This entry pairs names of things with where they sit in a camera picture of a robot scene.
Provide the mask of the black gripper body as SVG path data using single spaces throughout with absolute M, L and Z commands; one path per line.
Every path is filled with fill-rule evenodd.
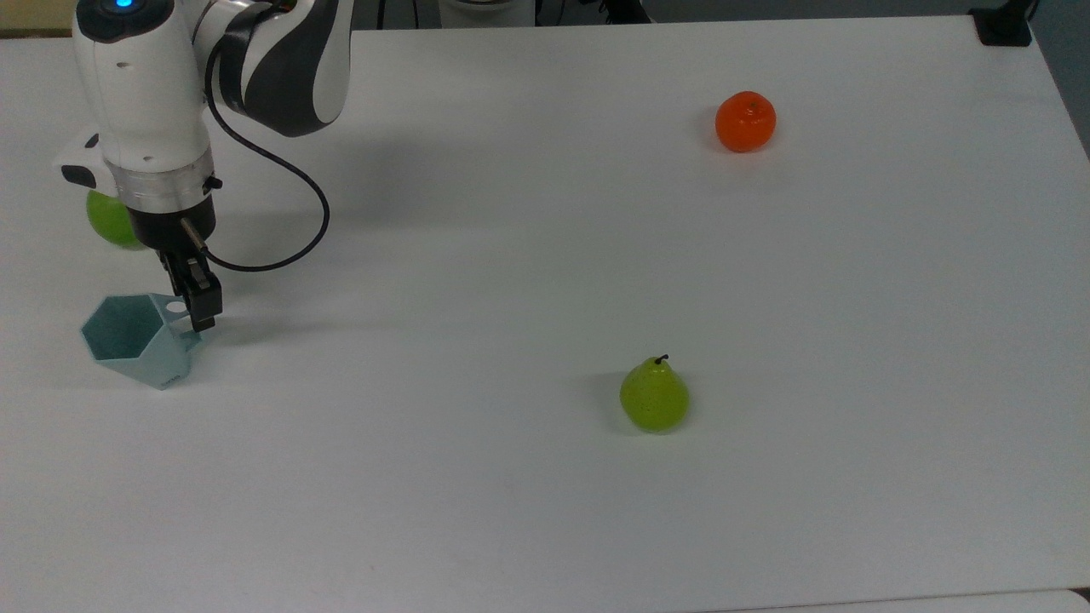
M 126 209 L 133 233 L 141 244 L 171 255 L 194 256 L 199 252 L 199 237 L 205 242 L 215 231 L 215 207 L 211 195 L 181 212 L 147 213 Z

